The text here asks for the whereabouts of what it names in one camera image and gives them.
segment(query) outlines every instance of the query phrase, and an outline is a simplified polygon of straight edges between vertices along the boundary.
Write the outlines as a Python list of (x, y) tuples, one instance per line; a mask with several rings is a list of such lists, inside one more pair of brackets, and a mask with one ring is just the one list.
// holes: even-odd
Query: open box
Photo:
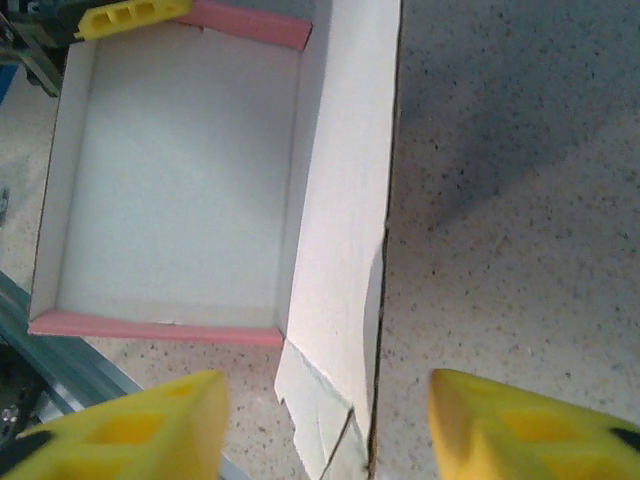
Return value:
[(399, 24), (203, 2), (72, 46), (29, 331), (283, 345), (311, 478), (366, 477)]

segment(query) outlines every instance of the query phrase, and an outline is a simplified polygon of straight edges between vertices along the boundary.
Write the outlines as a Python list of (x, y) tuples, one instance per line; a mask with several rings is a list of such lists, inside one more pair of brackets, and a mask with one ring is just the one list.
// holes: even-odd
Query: speckled countertop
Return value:
[[(437, 478), (426, 424), (436, 367), (640, 423), (640, 10), (567, 3), (405, 2), (380, 480)], [(23, 285), (55, 109), (28, 88), (14, 85), (28, 99), (19, 118), (0, 110), (0, 179), (22, 192), (0, 268)], [(304, 478), (272, 390), (277, 351), (92, 343), (143, 386), (227, 371), (229, 457), (256, 480)]]

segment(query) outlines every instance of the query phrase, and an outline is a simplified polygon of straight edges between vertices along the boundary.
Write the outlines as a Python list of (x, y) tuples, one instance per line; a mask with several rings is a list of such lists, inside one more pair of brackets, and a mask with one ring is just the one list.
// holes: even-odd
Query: box flap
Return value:
[(327, 32), (275, 388), (312, 480), (368, 476), (400, 4), (320, 2), (307, 47)]

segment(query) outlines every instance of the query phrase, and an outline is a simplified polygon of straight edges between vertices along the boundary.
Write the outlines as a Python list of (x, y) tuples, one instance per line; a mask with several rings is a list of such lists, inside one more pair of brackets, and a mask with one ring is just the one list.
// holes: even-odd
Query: pink edge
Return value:
[(311, 22), (308, 20), (221, 5), (210, 0), (196, 0), (193, 10), (176, 20), (185, 25), (211, 28), (298, 51), (304, 50), (311, 33)]
[(284, 344), (282, 334), (277, 328), (218, 328), (138, 323), (59, 310), (51, 310), (33, 320), (28, 331), (36, 335), (177, 340), (280, 348)]

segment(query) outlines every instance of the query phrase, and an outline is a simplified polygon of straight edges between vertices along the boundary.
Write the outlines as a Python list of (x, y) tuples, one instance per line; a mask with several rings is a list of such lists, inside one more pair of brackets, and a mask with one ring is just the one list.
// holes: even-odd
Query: torn cardboard edge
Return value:
[(275, 389), (296, 426), (293, 442), (312, 480), (368, 477), (367, 439), (358, 428), (353, 406), (289, 341), (282, 351)]
[(382, 326), (384, 322), (384, 305), (386, 298), (386, 280), (387, 280), (387, 247), (389, 245), (389, 218), (391, 212), (391, 205), (394, 198), (394, 187), (395, 182), (393, 179), (393, 167), (394, 160), (399, 150), (399, 142), (398, 138), (400, 135), (400, 113), (402, 111), (401, 108), (401, 55), (403, 43), (404, 43), (404, 2), (400, 0), (400, 12), (399, 12), (399, 24), (398, 24), (398, 40), (397, 40), (397, 54), (396, 54), (396, 66), (395, 66), (395, 98), (393, 105), (393, 134), (391, 138), (391, 158), (389, 161), (389, 188), (387, 191), (387, 216), (385, 218), (385, 235), (384, 240), (382, 242), (382, 284), (380, 289), (380, 310), (378, 316), (378, 335), (376, 338), (376, 360), (374, 367), (374, 378), (373, 378), (373, 404), (371, 406), (371, 431), (369, 432), (369, 478), (373, 479), (376, 476), (376, 460), (378, 455), (378, 405), (379, 405), (379, 395), (380, 395), (380, 363), (382, 353)]

